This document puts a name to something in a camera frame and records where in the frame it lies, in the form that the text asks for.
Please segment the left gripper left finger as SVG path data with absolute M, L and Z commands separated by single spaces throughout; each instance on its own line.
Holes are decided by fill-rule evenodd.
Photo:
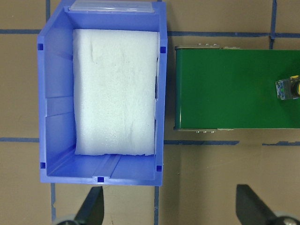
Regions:
M 104 192 L 102 187 L 92 187 L 74 220 L 79 225 L 102 225 L 104 220 Z

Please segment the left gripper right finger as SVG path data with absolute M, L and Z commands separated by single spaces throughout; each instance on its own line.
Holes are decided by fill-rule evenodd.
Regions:
M 271 225 L 277 216 L 249 185 L 236 186 L 235 212 L 242 225 Z

